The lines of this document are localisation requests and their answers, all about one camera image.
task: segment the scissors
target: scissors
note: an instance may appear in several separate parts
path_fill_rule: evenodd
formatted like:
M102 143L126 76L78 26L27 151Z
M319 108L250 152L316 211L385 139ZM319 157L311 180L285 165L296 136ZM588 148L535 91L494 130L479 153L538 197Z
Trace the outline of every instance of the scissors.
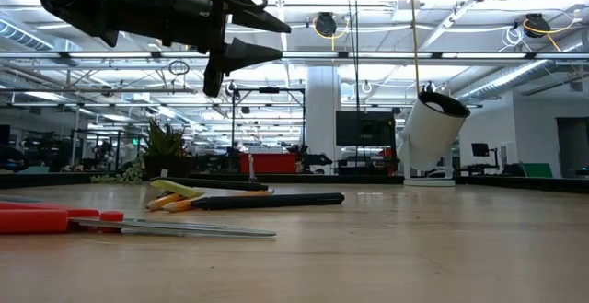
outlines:
M276 232L211 224L148 222L125 218L123 212L72 208L59 204L0 202L0 234L66 233L71 231L121 232L215 237L268 238Z

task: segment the red box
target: red box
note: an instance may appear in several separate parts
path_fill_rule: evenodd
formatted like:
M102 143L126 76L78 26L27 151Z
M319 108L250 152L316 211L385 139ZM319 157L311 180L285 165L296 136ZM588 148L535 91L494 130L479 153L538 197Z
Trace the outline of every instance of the red box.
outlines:
M254 157L255 174L296 174L296 154L251 154ZM249 154L241 154L241 172L249 173Z

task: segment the potted plant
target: potted plant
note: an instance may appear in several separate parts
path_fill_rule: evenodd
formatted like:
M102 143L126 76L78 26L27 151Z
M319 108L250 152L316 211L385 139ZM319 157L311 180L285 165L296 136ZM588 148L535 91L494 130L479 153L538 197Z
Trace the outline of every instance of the potted plant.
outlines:
M192 158L186 157L182 132L174 132L169 124L160 128L154 119L149 122L147 147L145 148L145 172L149 178L165 175L187 178L191 174Z

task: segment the white cylindrical light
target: white cylindrical light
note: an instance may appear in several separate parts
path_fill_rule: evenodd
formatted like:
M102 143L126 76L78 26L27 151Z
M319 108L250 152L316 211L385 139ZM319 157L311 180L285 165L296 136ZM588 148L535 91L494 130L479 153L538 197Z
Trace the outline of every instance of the white cylindrical light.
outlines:
M413 106L405 129L398 155L407 161L406 147L410 144L410 166L418 170L431 170L439 159L447 154L470 115L470 110L461 102L435 92L422 92Z

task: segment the monitor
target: monitor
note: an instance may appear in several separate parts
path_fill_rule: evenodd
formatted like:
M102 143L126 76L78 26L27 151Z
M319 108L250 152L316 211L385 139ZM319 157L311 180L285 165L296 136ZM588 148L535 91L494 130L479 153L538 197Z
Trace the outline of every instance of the monitor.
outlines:
M472 156L474 156L474 157L488 157L489 156L489 145L486 143L473 143L472 144Z
M393 112L336 111L336 145L394 146Z

